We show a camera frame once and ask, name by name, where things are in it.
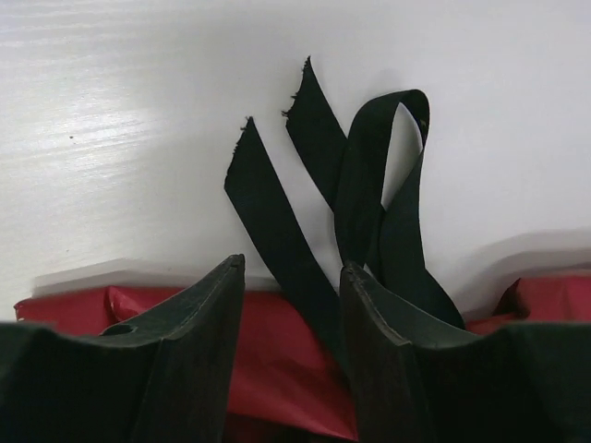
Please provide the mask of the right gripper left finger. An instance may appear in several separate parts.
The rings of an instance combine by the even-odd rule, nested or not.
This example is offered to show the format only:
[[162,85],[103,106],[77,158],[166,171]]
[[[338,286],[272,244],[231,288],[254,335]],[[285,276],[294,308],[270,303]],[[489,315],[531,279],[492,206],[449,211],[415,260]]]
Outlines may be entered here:
[[98,336],[1,327],[5,442],[219,442],[245,291],[232,255]]

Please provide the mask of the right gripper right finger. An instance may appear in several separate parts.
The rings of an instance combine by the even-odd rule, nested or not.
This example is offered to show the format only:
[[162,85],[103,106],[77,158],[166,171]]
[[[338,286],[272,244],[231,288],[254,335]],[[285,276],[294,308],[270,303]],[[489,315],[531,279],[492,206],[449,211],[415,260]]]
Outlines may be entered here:
[[588,324],[517,322],[478,336],[354,263],[340,298],[361,441],[589,440]]

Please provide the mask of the red wrapping paper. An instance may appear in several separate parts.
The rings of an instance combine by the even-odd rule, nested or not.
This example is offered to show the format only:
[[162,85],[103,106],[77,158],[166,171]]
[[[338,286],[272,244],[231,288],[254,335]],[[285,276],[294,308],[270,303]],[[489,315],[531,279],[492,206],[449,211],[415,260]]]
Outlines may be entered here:
[[[18,302],[20,319],[72,335],[98,334],[175,294],[173,287],[106,286]],[[588,320],[586,274],[523,278],[492,317],[469,323],[487,334],[519,320]],[[354,404],[334,359],[278,292],[245,296],[224,438],[228,442],[357,439]]]

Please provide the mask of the black gold-lettered ribbon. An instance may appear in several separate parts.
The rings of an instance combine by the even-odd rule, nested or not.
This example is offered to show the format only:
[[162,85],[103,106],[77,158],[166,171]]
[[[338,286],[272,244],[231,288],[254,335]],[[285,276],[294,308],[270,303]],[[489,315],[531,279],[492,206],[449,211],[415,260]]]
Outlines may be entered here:
[[[455,327],[464,320],[427,271],[419,223],[422,165],[416,162],[389,207],[381,202],[393,119],[399,108],[428,135],[429,103],[420,90],[366,102],[343,131],[305,63],[286,129],[308,175],[332,210],[342,261],[366,266],[390,292]],[[339,365],[346,365],[338,295],[296,220],[253,121],[243,128],[224,189],[288,301]]]

